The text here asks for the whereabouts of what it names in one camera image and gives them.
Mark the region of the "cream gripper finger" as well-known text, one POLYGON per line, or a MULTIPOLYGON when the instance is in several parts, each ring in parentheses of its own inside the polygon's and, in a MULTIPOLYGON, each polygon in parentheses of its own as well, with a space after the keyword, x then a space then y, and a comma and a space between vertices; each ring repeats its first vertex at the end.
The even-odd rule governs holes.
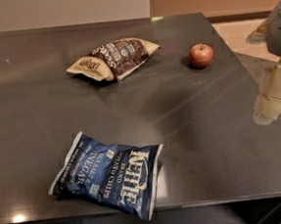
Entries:
POLYGON ((261 126, 272 123, 281 113, 281 61, 263 70, 254 108, 254 122, 261 126))

